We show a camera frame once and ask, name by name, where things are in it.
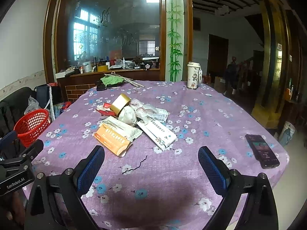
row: green cloth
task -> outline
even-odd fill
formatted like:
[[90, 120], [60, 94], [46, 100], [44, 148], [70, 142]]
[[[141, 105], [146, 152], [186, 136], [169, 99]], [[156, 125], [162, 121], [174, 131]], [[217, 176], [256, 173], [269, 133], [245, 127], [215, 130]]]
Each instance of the green cloth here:
[[118, 83], [123, 83], [124, 82], [124, 79], [121, 78], [121, 77], [118, 77], [118, 76], [103, 77], [100, 80], [103, 82], [103, 84], [105, 86], [107, 86], [107, 85], [116, 85]]

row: glass partition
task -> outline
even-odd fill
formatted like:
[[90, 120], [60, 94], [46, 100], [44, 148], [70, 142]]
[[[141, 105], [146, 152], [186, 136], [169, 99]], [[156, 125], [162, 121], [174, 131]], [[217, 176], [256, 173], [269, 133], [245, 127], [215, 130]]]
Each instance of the glass partition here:
[[160, 0], [66, 0], [67, 60], [159, 57]]

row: floor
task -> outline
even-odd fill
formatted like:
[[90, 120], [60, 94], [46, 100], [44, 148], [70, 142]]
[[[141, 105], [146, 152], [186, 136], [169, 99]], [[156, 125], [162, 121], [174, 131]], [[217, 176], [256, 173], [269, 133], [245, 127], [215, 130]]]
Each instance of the floor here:
[[[290, 161], [273, 189], [279, 230], [287, 230], [307, 198], [307, 149], [304, 148], [303, 138], [303, 134], [295, 133], [285, 146]], [[235, 225], [236, 223], [230, 225], [227, 230], [233, 230]]]

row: screw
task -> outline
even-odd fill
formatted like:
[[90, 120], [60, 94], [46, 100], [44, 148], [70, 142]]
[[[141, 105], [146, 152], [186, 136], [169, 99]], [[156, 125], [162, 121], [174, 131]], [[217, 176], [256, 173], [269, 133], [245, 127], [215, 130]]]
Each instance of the screw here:
[[266, 179], [266, 178], [267, 178], [267, 175], [266, 175], [265, 173], [259, 173], [259, 175], [260, 175], [260, 177], [261, 177], [262, 179]]
[[70, 175], [74, 170], [72, 168], [68, 168], [65, 170], [66, 175]]
[[38, 179], [42, 179], [44, 177], [44, 173], [38, 173], [36, 177]]
[[231, 173], [232, 175], [238, 175], [238, 171], [235, 170], [235, 169], [230, 170], [230, 173]]

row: doorway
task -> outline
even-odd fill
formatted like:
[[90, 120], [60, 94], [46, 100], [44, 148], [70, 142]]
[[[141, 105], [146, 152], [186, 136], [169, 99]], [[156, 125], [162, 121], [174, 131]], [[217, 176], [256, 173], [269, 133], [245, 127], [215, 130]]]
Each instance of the doorway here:
[[208, 67], [207, 75], [211, 79], [215, 76], [223, 77], [227, 67], [228, 39], [209, 34]]

